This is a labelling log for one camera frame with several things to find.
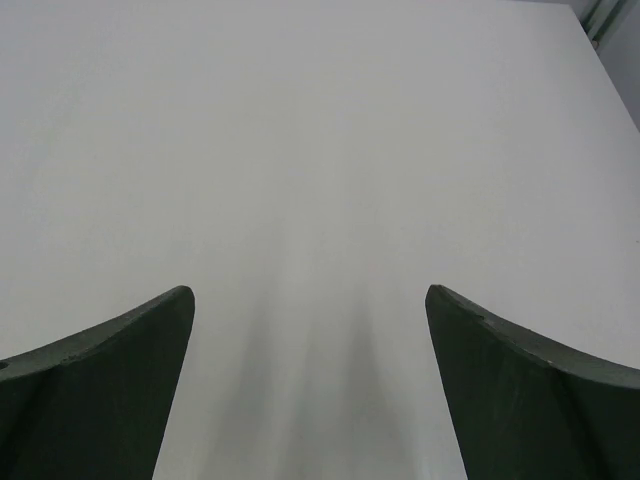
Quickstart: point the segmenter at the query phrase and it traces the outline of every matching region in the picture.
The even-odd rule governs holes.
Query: white table
[[[431,283],[640,367],[640,135],[569,8],[0,8],[0,357],[190,285],[156,479],[464,478]]]

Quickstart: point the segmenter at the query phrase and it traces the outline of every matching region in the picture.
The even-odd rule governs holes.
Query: wall
[[[622,101],[640,127],[640,4],[603,47],[600,60]]]
[[[562,3],[569,5],[578,18],[582,17],[591,0],[533,0],[538,3]]]

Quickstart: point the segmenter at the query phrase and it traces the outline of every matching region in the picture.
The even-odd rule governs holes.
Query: white surface
[[[3,2],[3,355],[193,287],[172,480],[464,478],[431,283],[640,367],[640,138],[578,21],[422,3]]]
[[[604,46],[600,60],[640,127],[640,4],[633,7]]]
[[[540,3],[556,3],[560,5],[569,5],[578,18],[582,18],[591,6],[592,0],[525,0]]]

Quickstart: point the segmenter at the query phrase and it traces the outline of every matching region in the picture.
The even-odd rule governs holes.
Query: white wall
[[[633,8],[604,46],[600,59],[640,127],[640,6]]]
[[[580,18],[585,13],[586,9],[591,3],[591,0],[529,0],[529,1],[534,1],[538,3],[561,3],[561,4],[569,5],[573,9],[573,11],[575,12],[578,18]]]

